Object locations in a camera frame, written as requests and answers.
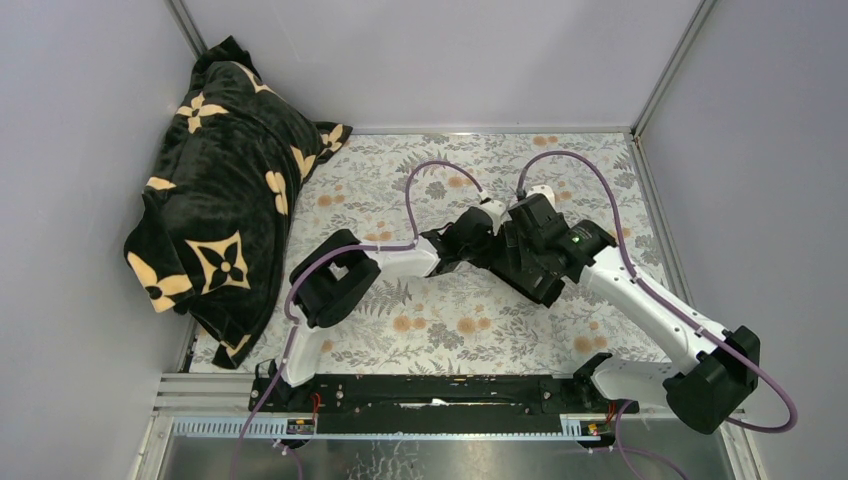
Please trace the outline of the floral tablecloth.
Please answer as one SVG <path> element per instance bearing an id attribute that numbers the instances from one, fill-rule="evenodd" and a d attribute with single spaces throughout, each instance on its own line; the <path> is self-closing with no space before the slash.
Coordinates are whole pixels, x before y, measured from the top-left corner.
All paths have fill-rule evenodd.
<path id="1" fill-rule="evenodd" d="M 407 243 L 410 228 L 445 225 L 485 188 L 502 201 L 516 182 L 548 185 L 556 208 L 621 233 L 632 260 L 666 278 L 623 133 L 355 135 L 301 193 L 287 249 L 297 265 L 333 232 Z M 551 307 L 528 301 L 491 273 L 460 265 L 432 279 L 375 283 L 332 328 L 319 371 L 337 374 L 566 374 L 593 354 L 660 361 L 663 352 L 621 312 L 567 284 Z"/>

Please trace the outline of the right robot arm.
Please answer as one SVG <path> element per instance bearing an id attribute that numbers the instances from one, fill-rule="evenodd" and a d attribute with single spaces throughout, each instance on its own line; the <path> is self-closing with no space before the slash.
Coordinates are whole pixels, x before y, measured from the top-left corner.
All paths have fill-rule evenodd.
<path id="1" fill-rule="evenodd" d="M 604 298 L 666 354 L 665 362 L 609 357 L 573 386 L 575 402 L 597 412 L 613 400 L 669 408 L 692 430 L 710 434 L 756 389 L 761 342 L 750 329 L 730 331 L 705 317 L 693 328 L 675 315 L 689 307 L 637 268 L 627 268 L 615 239 L 590 220 L 569 226 L 543 194 L 508 210 L 502 226 L 523 269 L 536 263 Z"/>

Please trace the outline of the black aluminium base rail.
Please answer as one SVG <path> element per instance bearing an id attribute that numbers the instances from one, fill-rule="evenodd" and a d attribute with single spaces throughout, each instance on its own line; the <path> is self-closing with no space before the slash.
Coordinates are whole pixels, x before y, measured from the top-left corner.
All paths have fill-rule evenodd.
<path id="1" fill-rule="evenodd" d="M 319 374 L 306 385 L 263 374 L 162 376 L 154 410 L 191 437 L 308 440 L 611 439 L 620 402 L 587 378 Z"/>

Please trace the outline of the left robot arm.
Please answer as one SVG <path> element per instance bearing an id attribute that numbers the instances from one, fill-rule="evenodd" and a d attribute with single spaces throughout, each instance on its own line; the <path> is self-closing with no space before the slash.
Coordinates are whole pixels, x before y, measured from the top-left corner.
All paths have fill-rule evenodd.
<path id="1" fill-rule="evenodd" d="M 311 380 L 329 330 L 345 320 L 377 280 L 428 278 L 453 272 L 459 263 L 485 258 L 503 223 L 506 205 L 486 199 L 440 229 L 422 232 L 409 244 L 334 232 L 291 273 L 285 308 L 294 315 L 272 398 L 288 411 L 309 401 Z"/>

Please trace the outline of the black paper box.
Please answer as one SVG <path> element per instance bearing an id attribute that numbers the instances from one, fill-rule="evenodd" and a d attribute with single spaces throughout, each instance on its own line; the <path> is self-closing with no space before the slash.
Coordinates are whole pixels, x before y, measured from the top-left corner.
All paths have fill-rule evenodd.
<path id="1" fill-rule="evenodd" d="M 565 280 L 580 282 L 582 268 L 564 252 L 536 250 L 513 221 L 474 247 L 467 259 L 487 270 L 531 302 L 550 307 L 561 295 Z"/>

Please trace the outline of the black floral blanket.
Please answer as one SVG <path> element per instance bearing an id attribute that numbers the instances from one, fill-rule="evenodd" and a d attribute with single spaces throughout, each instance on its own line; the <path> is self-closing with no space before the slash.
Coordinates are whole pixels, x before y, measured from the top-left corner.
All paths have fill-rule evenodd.
<path id="1" fill-rule="evenodd" d="M 239 367 L 268 325 L 298 196 L 352 131 L 287 103 L 233 37 L 194 64 L 123 254 L 155 311 L 217 342 L 215 366 Z"/>

